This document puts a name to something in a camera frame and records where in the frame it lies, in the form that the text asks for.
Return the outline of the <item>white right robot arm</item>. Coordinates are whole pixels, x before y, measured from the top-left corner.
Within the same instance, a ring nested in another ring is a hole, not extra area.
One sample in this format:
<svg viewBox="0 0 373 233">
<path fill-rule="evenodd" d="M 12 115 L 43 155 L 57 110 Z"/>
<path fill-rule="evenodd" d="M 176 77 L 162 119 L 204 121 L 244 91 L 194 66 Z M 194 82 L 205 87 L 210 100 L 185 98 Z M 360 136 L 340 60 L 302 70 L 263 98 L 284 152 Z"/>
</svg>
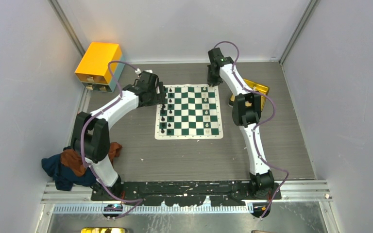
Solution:
<svg viewBox="0 0 373 233">
<path fill-rule="evenodd" d="M 235 96 L 232 119 L 239 127 L 248 150 L 250 162 L 249 193 L 263 199 L 274 186 L 270 166 L 265 163 L 258 124 L 261 118 L 261 94 L 252 90 L 240 76 L 231 57 L 225 57 L 220 48 L 208 51 L 207 83 L 211 87 L 226 83 Z"/>
</svg>

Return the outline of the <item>yellow transparent tray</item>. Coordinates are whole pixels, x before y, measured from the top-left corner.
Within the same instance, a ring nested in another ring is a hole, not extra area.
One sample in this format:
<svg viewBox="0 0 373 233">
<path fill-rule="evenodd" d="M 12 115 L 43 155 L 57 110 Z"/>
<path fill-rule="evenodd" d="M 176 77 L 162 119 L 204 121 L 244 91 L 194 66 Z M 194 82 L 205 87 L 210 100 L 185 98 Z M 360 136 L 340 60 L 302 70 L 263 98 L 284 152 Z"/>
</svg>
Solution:
<svg viewBox="0 0 373 233">
<path fill-rule="evenodd" d="M 244 82 L 255 92 L 259 92 L 259 93 L 262 93 L 264 95 L 268 95 L 269 94 L 269 90 L 270 88 L 266 85 L 263 85 L 263 84 L 260 84 L 260 83 L 256 83 L 254 81 L 251 81 L 251 80 L 247 80 L 247 79 L 243 79 Z M 231 95 L 230 99 L 229 99 L 229 102 L 228 102 L 228 105 L 230 107 L 233 107 L 233 103 L 235 101 L 235 96 L 234 95 Z M 266 98 L 265 97 L 261 97 L 261 111 L 264 109 L 264 106 L 265 106 L 265 103 L 266 103 Z"/>
</svg>

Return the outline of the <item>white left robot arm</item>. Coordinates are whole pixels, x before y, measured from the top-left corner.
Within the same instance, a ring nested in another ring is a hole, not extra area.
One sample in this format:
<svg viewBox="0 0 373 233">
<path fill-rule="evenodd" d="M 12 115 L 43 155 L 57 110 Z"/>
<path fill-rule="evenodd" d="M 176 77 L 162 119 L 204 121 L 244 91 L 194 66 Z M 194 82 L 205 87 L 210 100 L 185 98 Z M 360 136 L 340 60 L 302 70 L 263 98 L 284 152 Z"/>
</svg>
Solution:
<svg viewBox="0 0 373 233">
<path fill-rule="evenodd" d="M 110 200 L 118 200 L 123 191 L 121 177 L 108 156 L 111 127 L 134 109 L 163 104 L 165 96 L 163 82 L 146 70 L 103 107 L 76 116 L 70 146 L 80 154 L 83 164 L 92 170 L 103 187 L 103 194 Z"/>
</svg>

